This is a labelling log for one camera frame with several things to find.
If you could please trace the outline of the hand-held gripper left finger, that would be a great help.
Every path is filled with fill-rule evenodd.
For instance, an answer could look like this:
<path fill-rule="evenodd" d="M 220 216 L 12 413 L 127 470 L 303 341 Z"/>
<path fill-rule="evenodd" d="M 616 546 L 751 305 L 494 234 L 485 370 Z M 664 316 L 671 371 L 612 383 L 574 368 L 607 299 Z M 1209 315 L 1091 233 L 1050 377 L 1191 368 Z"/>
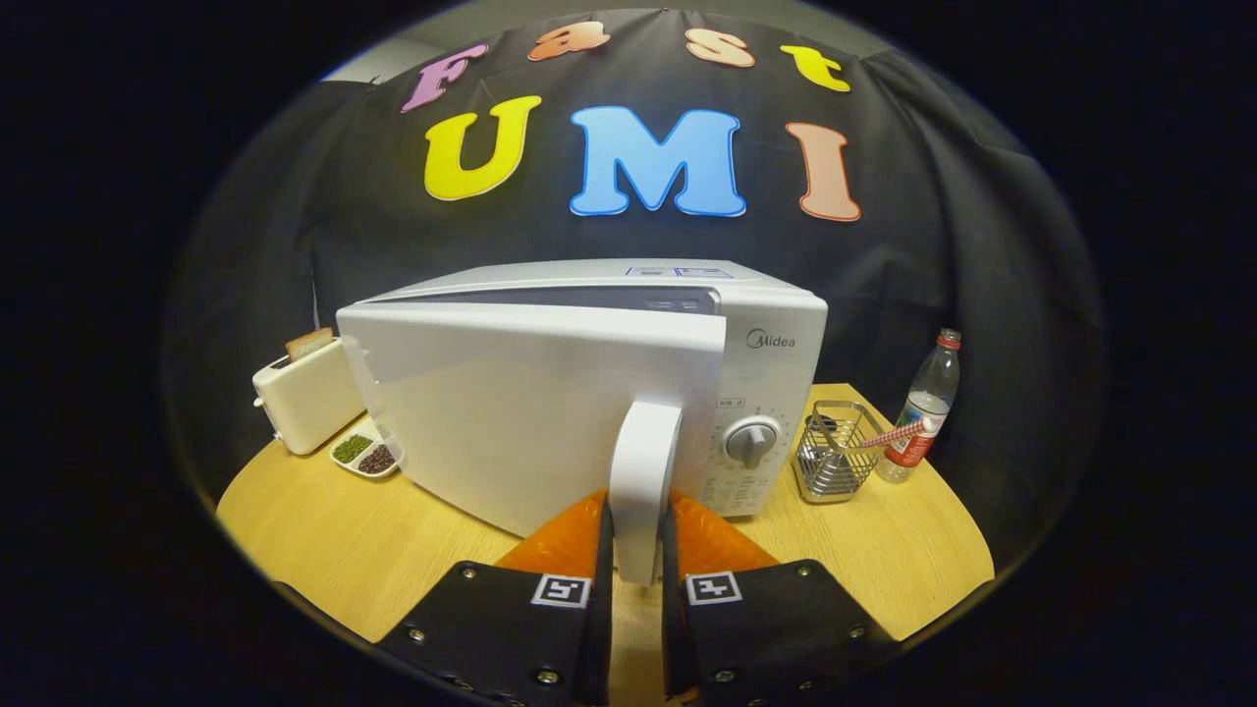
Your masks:
<path fill-rule="evenodd" d="M 378 653 L 471 704 L 606 706 L 612 545 L 597 489 L 494 564 L 453 564 Z"/>

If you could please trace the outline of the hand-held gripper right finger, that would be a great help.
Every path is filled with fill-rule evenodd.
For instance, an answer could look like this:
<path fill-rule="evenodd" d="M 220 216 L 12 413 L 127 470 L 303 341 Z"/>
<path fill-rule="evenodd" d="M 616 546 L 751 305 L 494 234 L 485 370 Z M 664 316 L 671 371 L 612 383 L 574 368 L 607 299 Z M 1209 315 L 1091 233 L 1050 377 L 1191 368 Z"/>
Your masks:
<path fill-rule="evenodd" d="M 897 653 L 821 561 L 774 559 L 686 494 L 661 537 L 664 686 L 685 706 L 835 706 Z"/>

